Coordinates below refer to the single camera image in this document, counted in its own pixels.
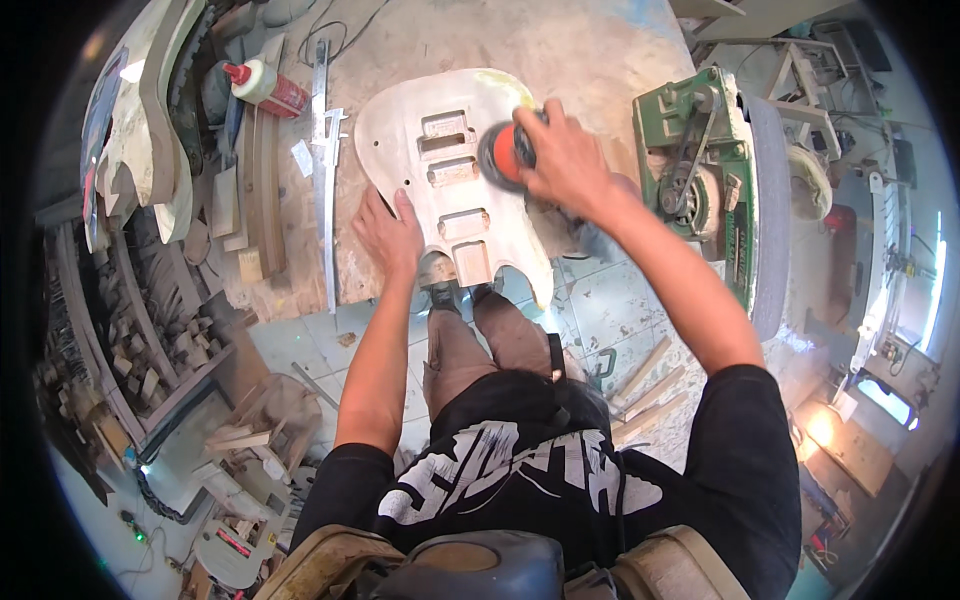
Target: man's right hand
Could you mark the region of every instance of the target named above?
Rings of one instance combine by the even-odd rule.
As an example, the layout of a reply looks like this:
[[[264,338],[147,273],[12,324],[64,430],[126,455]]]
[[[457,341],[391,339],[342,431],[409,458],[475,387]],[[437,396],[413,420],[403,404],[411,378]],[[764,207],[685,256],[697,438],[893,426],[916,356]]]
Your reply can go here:
[[[520,169],[523,184],[534,196],[599,223],[612,186],[600,142],[576,118],[566,116],[556,98],[543,103],[543,111],[549,124],[528,108],[514,110],[514,120],[527,132],[537,154],[535,168]]]

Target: white glue bottle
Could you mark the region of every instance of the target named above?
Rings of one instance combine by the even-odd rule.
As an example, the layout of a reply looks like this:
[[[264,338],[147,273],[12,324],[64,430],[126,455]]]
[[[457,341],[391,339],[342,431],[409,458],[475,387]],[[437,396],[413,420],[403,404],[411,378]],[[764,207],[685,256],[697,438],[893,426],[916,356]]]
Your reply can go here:
[[[224,65],[230,75],[233,95],[268,112],[287,118],[300,116],[310,99],[299,85],[277,73],[263,60]]]

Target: window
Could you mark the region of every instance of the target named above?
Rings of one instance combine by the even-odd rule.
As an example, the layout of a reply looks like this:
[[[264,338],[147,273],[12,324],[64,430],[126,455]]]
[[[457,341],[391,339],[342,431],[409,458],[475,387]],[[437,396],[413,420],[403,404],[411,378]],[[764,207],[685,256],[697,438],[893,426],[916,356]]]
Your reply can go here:
[[[880,405],[901,425],[906,425],[910,419],[910,405],[903,401],[896,393],[887,394],[880,389],[880,386],[873,379],[865,379],[856,385],[856,388],[867,395],[871,400]],[[916,428],[912,422],[909,429],[913,431]]]

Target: orange sanding pad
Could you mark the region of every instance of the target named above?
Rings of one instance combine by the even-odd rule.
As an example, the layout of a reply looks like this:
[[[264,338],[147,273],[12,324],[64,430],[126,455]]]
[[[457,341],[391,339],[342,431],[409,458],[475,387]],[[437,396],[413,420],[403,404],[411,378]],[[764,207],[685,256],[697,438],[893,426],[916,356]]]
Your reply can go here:
[[[511,123],[503,128],[493,141],[493,164],[504,178],[520,183],[520,165],[514,150],[514,127]]]

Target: green machine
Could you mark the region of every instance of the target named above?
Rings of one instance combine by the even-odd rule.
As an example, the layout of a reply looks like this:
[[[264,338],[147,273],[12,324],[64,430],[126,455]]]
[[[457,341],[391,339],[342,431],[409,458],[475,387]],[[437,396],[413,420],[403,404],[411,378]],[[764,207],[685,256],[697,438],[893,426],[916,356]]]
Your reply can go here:
[[[643,201],[726,282],[760,341],[777,334],[789,271],[790,182],[777,110],[712,66],[634,99]]]

